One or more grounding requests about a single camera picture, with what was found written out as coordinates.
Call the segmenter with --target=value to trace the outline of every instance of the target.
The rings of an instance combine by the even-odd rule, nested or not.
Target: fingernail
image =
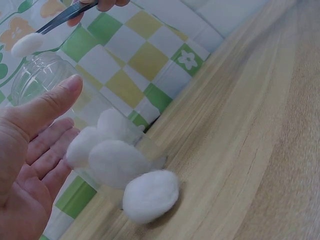
[[[75,74],[67,78],[66,80],[63,80],[59,86],[68,89],[70,92],[75,92],[79,90],[81,86],[82,79],[79,75]]]

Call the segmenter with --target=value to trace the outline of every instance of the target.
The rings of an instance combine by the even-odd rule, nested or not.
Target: white flower print
[[[178,61],[179,63],[184,64],[186,69],[191,70],[192,67],[198,67],[193,52],[186,52],[185,50],[182,50],[181,54],[182,56],[178,58]]]

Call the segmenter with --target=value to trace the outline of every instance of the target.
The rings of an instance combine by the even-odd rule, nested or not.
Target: finger
[[[98,10],[100,12],[109,11],[116,4],[116,0],[100,0],[98,2]]]
[[[41,134],[44,130],[46,130],[47,128],[49,128],[52,123],[53,123],[53,121],[50,122],[49,124],[47,124],[46,126],[44,126],[42,129],[40,129],[40,131],[39,131],[37,134],[33,135],[33,136],[30,138],[30,141],[34,140],[36,137],[39,136],[39,134]]]
[[[69,144],[78,134],[78,129],[69,129],[45,154],[31,165],[40,180],[57,166],[59,161],[66,154]]]
[[[54,122],[54,124],[29,143],[25,162],[29,165],[33,164],[41,155],[48,151],[67,130],[72,129],[74,124],[74,121],[69,117]]]
[[[128,3],[130,3],[130,0],[116,0],[115,5],[117,5],[119,7],[123,7],[123,6],[127,5]]]
[[[60,160],[58,165],[45,175],[42,179],[43,184],[48,188],[49,193],[54,201],[60,191],[62,185],[65,183],[71,168],[68,167],[64,160]]]
[[[81,77],[73,75],[53,90],[16,107],[14,116],[8,116],[7,120],[31,138],[71,108],[82,91],[82,85]]]
[[[76,16],[75,18],[70,19],[67,24],[69,27],[74,27],[78,23],[80,23],[81,19],[83,18],[84,13],[81,13],[80,15]]]
[[[79,0],[73,0],[72,4],[78,2]],[[87,4],[87,3],[92,3],[93,0],[81,0],[82,3]],[[74,27],[75,25],[77,25],[78,23],[80,23],[81,19],[83,18],[84,13],[81,13],[79,16],[76,16],[75,18],[69,20],[67,22],[67,24],[69,25],[69,27]]]

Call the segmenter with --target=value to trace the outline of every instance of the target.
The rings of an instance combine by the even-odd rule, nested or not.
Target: hand
[[[74,75],[33,101],[0,111],[0,239],[38,240],[70,173],[61,160],[78,134],[70,118],[55,121],[76,101]]]
[[[80,0],[82,3],[92,3],[94,0]],[[98,3],[98,10],[101,12],[107,12],[109,11],[114,5],[117,5],[119,7],[123,7],[125,5],[127,5],[130,2],[130,0],[99,0]],[[72,20],[68,21],[68,25],[70,27],[74,27],[75,25],[77,25],[80,20],[82,19],[82,17],[84,16],[84,14],[82,13],[81,15],[75,17]]]

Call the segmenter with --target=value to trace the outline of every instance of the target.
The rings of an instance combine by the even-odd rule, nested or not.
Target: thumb
[[[25,162],[30,138],[71,108],[82,86],[81,77],[73,75],[29,103],[0,112],[0,206]]]
[[[53,90],[16,107],[16,117],[7,120],[31,138],[72,107],[82,91],[82,86],[81,77],[72,75]]]

